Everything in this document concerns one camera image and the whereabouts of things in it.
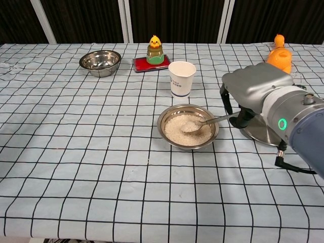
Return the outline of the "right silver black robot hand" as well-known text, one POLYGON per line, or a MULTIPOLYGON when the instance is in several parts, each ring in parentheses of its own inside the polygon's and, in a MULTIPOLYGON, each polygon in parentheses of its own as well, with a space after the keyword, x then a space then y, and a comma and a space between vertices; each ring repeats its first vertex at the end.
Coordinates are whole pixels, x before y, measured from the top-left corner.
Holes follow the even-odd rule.
POLYGON ((294 84, 289 74, 268 63, 227 73, 222 76, 222 82, 220 95, 226 112, 233 114, 230 97, 240 108, 238 116, 229 119, 238 129, 247 127, 251 119, 261 114, 264 101, 271 92, 294 84))

